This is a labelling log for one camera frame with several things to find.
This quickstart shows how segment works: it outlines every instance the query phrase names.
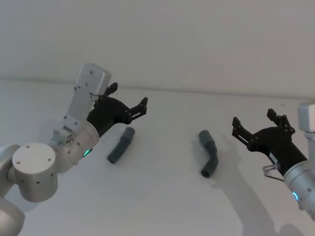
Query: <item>gray tube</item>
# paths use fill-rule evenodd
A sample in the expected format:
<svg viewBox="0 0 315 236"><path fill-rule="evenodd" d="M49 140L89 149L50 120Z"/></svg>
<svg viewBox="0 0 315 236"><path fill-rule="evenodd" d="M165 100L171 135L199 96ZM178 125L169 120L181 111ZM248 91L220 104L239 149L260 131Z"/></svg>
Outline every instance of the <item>gray tube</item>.
<svg viewBox="0 0 315 236"><path fill-rule="evenodd" d="M131 140L134 134L135 131L133 128L127 127L125 129L124 133L120 137L119 143L107 157L107 160L109 160L110 163L115 164L119 160L119 158L126 151L129 144L131 144Z"/></svg>
<svg viewBox="0 0 315 236"><path fill-rule="evenodd" d="M216 143L211 137L208 130L201 131L199 133L199 138L210 157L210 160L202 168L201 175L204 176L205 178L209 178L213 174L219 163Z"/></svg>

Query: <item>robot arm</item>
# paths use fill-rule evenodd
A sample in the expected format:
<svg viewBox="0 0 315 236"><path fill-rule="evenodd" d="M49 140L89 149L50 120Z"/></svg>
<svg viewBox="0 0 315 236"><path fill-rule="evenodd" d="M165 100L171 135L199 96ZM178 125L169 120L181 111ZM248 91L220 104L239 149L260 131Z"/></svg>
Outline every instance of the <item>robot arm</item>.
<svg viewBox="0 0 315 236"><path fill-rule="evenodd" d="M13 184L19 186L23 198L30 202L51 198L58 187L57 173L76 165L114 124L130 124L146 114L147 98L128 108L109 97L117 90L117 83L107 87L110 78L108 71L85 64L68 112L60 128L54 130L51 141L0 149L0 216L5 216L0 217L0 235L18 235L24 223L23 212L1 198Z"/></svg>
<svg viewBox="0 0 315 236"><path fill-rule="evenodd" d="M306 137L311 139L309 149L312 149L314 147L313 134L308 131L315 131L315 127L307 123L312 120L306 112L309 111L307 107L309 104L300 105L299 122L300 128L306 131ZM277 126L262 129L255 134L247 131L235 117L232 135L245 144L249 151L259 151L268 156L273 164L263 167L265 175L269 170L278 170L283 176L283 182L299 204L299 208L305 209L315 221L315 174L311 169L310 162L293 144L292 134L295 130L290 126L287 117L278 116L272 109L268 110L267 117Z"/></svg>

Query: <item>white table surface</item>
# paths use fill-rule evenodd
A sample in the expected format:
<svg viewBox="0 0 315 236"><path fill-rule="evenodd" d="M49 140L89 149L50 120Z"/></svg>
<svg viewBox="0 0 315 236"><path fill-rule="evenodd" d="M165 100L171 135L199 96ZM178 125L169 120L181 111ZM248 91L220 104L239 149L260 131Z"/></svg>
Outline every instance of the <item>white table surface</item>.
<svg viewBox="0 0 315 236"><path fill-rule="evenodd" d="M65 114L73 87L0 81L0 144L46 142ZM288 115L294 143L300 100L119 89L134 106L147 96L148 113L132 123L136 134L116 165L106 156L125 125L115 125L78 166L58 177L57 193L35 204L18 187L6 199L26 214L20 236L311 236L315 224L289 189L264 177L270 161L231 136L232 119L256 132L273 123L268 108ZM210 179L200 175L208 157L197 134L208 129L219 150Z"/></svg>

